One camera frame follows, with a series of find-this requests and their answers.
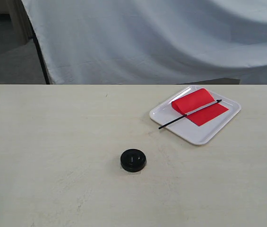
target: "black cap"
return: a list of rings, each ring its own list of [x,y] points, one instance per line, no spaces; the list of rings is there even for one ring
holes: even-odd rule
[[[145,154],[137,149],[129,149],[121,155],[121,166],[128,172],[138,172],[146,165]]]

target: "floor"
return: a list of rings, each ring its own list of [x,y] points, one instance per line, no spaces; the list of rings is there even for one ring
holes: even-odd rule
[[[34,43],[17,43],[10,18],[0,19],[0,84],[45,84]]]

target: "table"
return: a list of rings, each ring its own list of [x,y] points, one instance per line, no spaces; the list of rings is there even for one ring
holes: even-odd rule
[[[148,116],[184,87],[0,85],[0,227],[266,227],[267,86],[205,86],[242,111],[202,147]]]

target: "red paper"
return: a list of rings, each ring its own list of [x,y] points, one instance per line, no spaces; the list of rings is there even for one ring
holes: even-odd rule
[[[173,101],[172,107],[174,110],[184,115],[213,101],[215,100],[212,95],[206,89],[202,88]],[[196,125],[201,126],[226,112],[227,110],[229,109],[220,105],[219,103],[216,103],[190,114],[189,116],[187,116],[187,118],[194,122]]]

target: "white cloth backdrop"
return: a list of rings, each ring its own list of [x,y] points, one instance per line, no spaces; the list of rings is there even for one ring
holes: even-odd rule
[[[267,83],[267,0],[22,0],[56,84]]]

